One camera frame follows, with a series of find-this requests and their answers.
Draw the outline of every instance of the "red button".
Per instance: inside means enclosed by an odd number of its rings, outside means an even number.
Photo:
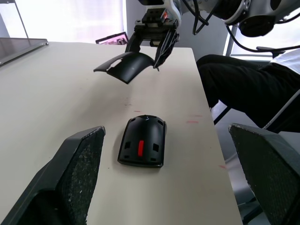
[[[142,157],[144,151],[144,141],[139,142],[139,150],[137,151],[137,156]]]

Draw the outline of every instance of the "black cable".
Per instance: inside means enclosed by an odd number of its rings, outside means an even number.
[[[194,25],[193,25],[193,34],[196,35],[200,11],[199,11],[199,6],[198,6],[197,0],[193,0],[193,2],[194,2],[194,6],[195,6],[195,21],[194,21]]]
[[[226,28],[227,28],[227,31],[228,33],[230,34],[231,38],[234,40],[234,42],[236,43],[236,45],[246,51],[249,51],[249,52],[253,52],[253,53],[272,53],[272,52],[279,52],[279,51],[287,51],[287,50],[292,50],[292,49],[297,49],[297,48],[300,48],[300,45],[297,45],[297,46],[293,46],[293,47],[286,47],[286,48],[277,48],[277,49],[270,49],[270,50],[254,50],[254,49],[251,49],[251,48],[247,48],[245,46],[243,46],[242,44],[240,44],[238,42],[238,40],[235,38],[235,36],[233,35],[233,33],[231,32],[230,28],[228,27],[228,25],[226,25]]]
[[[291,22],[291,21],[293,21],[293,20],[297,19],[299,16],[300,16],[300,13],[299,13],[299,14],[297,14],[296,16],[294,16],[294,17],[290,18],[290,19],[283,20],[283,21],[279,21],[279,22],[277,22],[277,24],[289,23],[289,22]]]
[[[193,11],[193,9],[190,7],[190,5],[187,3],[186,0],[182,0],[183,3],[186,5],[187,9],[195,16],[195,12]],[[209,25],[209,23],[199,14],[199,21],[201,21],[202,23],[204,23],[205,25]]]
[[[210,14],[208,15],[208,17],[206,18],[206,21],[210,20],[210,18],[214,14],[215,10],[217,9],[217,7],[220,5],[221,1],[222,0],[219,0],[217,2],[217,4],[214,6],[214,8],[212,9],[212,11],[210,12]],[[198,34],[203,29],[204,26],[205,26],[205,24],[202,23],[202,25],[200,26],[200,28],[196,31],[196,34]]]

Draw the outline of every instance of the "red mark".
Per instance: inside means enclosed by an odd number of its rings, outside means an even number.
[[[144,151],[144,141],[139,142],[139,150],[137,151],[137,156],[142,157]]]
[[[189,120],[187,123],[199,123],[198,121]]]

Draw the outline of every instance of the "window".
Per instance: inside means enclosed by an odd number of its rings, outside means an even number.
[[[300,13],[300,9],[292,12],[288,18],[295,16]],[[274,26],[274,29],[263,37],[245,37],[240,33],[240,30],[237,29],[235,37],[237,40],[244,46],[252,49],[256,49],[257,46],[271,47],[271,48],[282,48],[290,47],[297,44],[300,41],[300,18],[286,23],[286,24],[277,24]],[[231,51],[231,56],[233,57],[265,57],[265,60],[270,60],[272,57],[271,53],[255,53],[248,52],[235,43]]]
[[[29,38],[87,42],[125,31],[124,0],[16,0]],[[0,4],[11,38],[24,38],[14,4]]]

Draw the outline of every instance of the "black computer mouse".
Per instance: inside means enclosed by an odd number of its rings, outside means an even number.
[[[166,123],[156,116],[130,119],[122,138],[118,162],[139,167],[162,167],[166,131]]]

